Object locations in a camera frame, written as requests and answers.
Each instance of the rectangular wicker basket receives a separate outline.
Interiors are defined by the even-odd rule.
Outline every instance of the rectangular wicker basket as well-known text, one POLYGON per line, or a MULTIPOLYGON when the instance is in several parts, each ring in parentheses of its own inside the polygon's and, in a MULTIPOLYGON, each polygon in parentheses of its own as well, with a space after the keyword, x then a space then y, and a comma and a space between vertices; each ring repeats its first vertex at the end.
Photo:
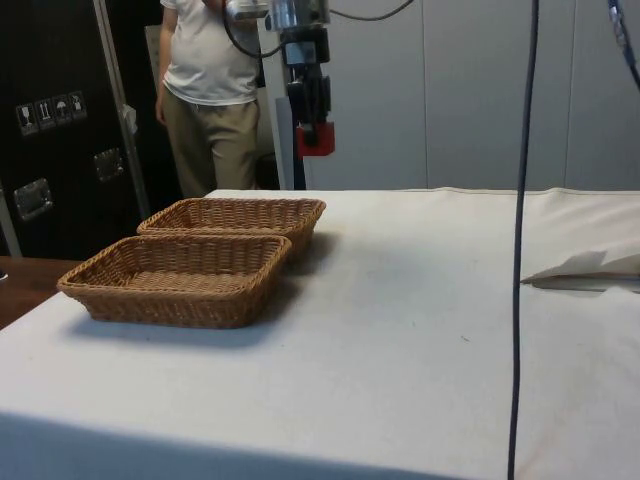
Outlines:
POLYGON ((96 320, 239 328, 257 318, 290 248, 277 236, 127 238, 58 288, 96 320))
POLYGON ((326 204, 320 200, 199 198, 180 201, 138 227, 140 235, 282 235, 298 256, 326 204))

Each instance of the metal pole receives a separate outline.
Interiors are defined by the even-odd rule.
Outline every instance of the metal pole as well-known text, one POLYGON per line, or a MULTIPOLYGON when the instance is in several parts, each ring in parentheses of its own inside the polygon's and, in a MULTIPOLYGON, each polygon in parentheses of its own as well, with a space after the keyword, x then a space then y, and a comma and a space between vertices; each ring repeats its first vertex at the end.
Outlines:
POLYGON ((13 228, 13 222, 11 221, 11 214, 9 213, 9 207, 7 206, 7 199, 4 196, 2 184, 0 184, 0 229, 7 241, 9 254, 12 257, 22 257, 20 243, 18 242, 16 230, 13 228))
POLYGON ((138 200, 138 209, 140 211, 140 217, 144 220, 150 215, 149 198, 147 197, 147 189, 144 184, 144 176, 142 175, 142 167, 140 165, 140 158, 138 157, 136 142, 132 133, 129 131, 129 127, 127 126, 124 118, 123 109, 126 105, 126 97, 124 94, 124 87, 122 85, 120 67, 118 66, 116 49, 113 43, 113 36, 111 35, 109 13, 107 11, 105 0, 93 0, 93 6, 96 13, 96 19, 98 20, 100 39, 102 40, 102 47, 107 61, 111 91, 113 92, 113 99, 118 110, 120 132, 122 133, 127 159, 129 161, 129 170, 131 171, 133 186, 138 200))

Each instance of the sticker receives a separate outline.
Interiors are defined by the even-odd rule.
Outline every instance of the sticker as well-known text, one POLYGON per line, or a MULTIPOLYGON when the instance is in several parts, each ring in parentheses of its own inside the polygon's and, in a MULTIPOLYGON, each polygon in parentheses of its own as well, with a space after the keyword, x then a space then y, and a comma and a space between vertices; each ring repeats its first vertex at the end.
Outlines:
POLYGON ((87 106, 84 103, 82 92, 71 92, 69 101, 71 102, 71 116, 74 120, 87 118, 87 106))
POLYGON ((31 103, 16 107, 16 114, 18 115, 18 123, 20 123, 20 131, 23 137, 38 133, 40 128, 31 103))
POLYGON ((46 130, 56 126, 56 120, 54 118, 53 103, 50 98, 40 100, 35 103, 36 117, 38 118, 38 124, 40 130, 46 130))
POLYGON ((56 123, 58 125, 64 125, 71 122, 73 117, 71 116, 71 102, 66 95, 59 95, 53 97, 53 109, 56 117, 56 123))

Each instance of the wire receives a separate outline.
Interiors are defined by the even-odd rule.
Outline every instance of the wire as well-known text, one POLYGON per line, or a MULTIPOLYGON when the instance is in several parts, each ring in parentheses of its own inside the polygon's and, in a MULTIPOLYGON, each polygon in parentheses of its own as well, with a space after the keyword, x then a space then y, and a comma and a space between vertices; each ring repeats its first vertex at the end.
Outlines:
POLYGON ((533 87, 538 61, 538 29, 540 26, 540 0, 532 0, 531 44, 529 47, 529 67, 524 102, 522 145, 518 172, 518 200, 516 207, 515 246, 513 253, 513 392, 511 397, 511 425, 509 430, 509 464, 507 478, 514 480, 516 444, 518 438, 518 410, 520 408, 520 279, 522 276, 522 230, 524 223, 524 200, 527 188, 527 167, 529 164, 529 143, 531 139, 531 110, 533 87))
POLYGON ((629 67, 631 68, 631 76, 633 77, 633 80, 636 82, 636 86, 638 87, 638 90, 640 90, 640 73, 638 73, 638 67, 636 67, 635 65, 629 65, 629 67))
POLYGON ((389 13, 385 13, 384 15, 380 15, 378 17, 361 17, 359 15, 352 15, 350 13, 344 13, 344 12, 340 12, 338 10, 333 10, 333 9, 330 10, 330 12, 333 13, 334 15, 338 15, 339 17, 348 18, 349 20, 357 20, 359 22, 381 22, 383 20, 387 20, 388 18, 391 18, 391 17, 397 15, 402 10, 404 10, 409 5, 411 5, 414 1, 415 0, 407 0, 402 5, 400 5, 398 8, 395 8, 392 11, 390 11, 389 13))
POLYGON ((638 87, 638 90, 640 91, 640 74, 638 73, 638 67, 636 66, 636 56, 633 51, 633 46, 631 45, 631 38, 629 36, 627 24, 624 20, 622 6, 620 5, 619 0, 609 0, 608 4, 609 16, 611 18, 611 22, 613 23, 614 33, 616 35, 618 45, 622 49, 624 59, 627 61, 627 65, 629 65, 629 70, 631 70, 631 76, 633 77, 633 80, 638 87))
POLYGON ((274 48, 273 50, 267 53, 251 52, 247 50, 240 42, 238 42, 235 35, 233 34, 233 31, 231 30, 231 25, 229 23, 229 13, 227 12, 227 0, 221 1, 221 8, 222 8, 222 23, 224 24, 224 29, 227 32, 227 36, 229 37, 229 40, 231 40, 231 43, 233 44, 234 47, 240 50, 240 52, 244 53, 247 57, 251 57, 256 60, 263 60, 265 58, 273 57, 276 53, 278 53, 284 47, 285 42, 282 42, 276 48, 274 48))

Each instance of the white table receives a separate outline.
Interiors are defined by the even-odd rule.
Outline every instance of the white table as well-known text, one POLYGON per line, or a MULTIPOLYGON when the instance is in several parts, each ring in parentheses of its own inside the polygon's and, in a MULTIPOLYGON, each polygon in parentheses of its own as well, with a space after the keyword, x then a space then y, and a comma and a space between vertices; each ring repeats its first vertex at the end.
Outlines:
MULTIPOLYGON (((58 295, 2 331, 0 479, 505 478, 514 196, 305 196, 328 209, 258 326, 104 324, 58 295)), ((525 275, 633 270, 638 219, 640 195, 531 195, 525 275)), ((522 303, 518 478, 638 478, 640 297, 522 303)))

